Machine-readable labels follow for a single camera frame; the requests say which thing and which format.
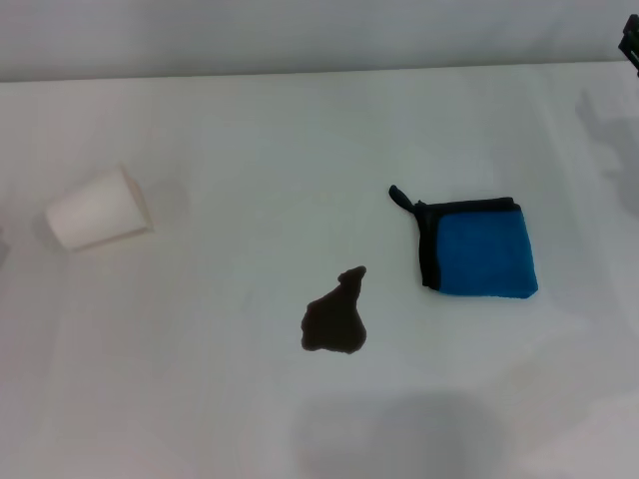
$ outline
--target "white surface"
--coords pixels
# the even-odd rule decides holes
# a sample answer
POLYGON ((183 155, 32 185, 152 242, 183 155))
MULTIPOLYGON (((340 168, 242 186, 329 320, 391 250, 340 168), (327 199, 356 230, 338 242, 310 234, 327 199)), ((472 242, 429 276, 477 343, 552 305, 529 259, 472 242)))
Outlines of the white surface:
POLYGON ((625 63, 0 86, 0 476, 636 478, 638 87, 625 63), (56 250, 47 203, 118 162, 157 232, 56 250), (539 292, 421 287, 391 184, 514 196, 539 292), (366 344, 303 351, 359 264, 366 344))
POLYGON ((0 80, 621 59, 633 0, 2 0, 0 80))
POLYGON ((145 230, 148 225, 122 168, 103 173, 47 207, 47 222, 60 244, 78 249, 145 230))

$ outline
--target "white tabletop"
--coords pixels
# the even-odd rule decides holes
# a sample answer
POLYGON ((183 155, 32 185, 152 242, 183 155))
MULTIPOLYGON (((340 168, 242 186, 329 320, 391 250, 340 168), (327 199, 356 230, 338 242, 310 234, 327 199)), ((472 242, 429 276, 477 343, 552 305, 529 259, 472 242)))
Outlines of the white tabletop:
POLYGON ((5 84, 0 145, 0 476, 637 477, 629 64, 5 84), (60 251, 119 162, 156 232, 60 251), (421 286, 392 184, 513 196, 539 291, 421 286), (360 264, 362 350, 302 350, 360 264))

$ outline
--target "dark liquid spill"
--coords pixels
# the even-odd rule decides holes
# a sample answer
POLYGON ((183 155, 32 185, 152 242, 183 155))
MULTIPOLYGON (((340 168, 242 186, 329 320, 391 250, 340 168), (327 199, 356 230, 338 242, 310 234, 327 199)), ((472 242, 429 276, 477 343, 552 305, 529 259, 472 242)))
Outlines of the dark liquid spill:
POLYGON ((307 307, 302 320, 302 347, 306 351, 353 354, 366 341, 366 328, 357 313, 357 298, 366 268, 359 266, 339 275, 339 286, 307 307))

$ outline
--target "blue cloth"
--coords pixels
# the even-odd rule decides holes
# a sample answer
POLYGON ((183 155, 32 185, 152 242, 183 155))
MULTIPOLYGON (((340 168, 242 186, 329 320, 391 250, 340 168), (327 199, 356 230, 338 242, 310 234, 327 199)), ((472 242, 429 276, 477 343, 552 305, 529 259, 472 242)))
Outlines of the blue cloth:
POLYGON ((436 234, 439 291, 526 298, 537 290, 521 211, 446 214, 436 234))

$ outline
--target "black object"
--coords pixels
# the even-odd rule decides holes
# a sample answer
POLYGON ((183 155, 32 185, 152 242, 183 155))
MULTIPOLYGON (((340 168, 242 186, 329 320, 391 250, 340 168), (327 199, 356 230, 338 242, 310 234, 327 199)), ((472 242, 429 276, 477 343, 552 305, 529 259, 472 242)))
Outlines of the black object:
POLYGON ((353 354, 366 341, 366 328, 357 313, 357 298, 366 268, 359 266, 339 275, 339 286, 307 307, 302 320, 302 347, 353 354))
POLYGON ((413 205, 395 185, 388 194, 417 219, 424 286, 453 295, 518 298, 537 290, 523 214, 512 198, 413 205))
POLYGON ((637 69, 639 76, 639 15, 630 15, 623 28, 623 38, 619 50, 630 60, 637 69))

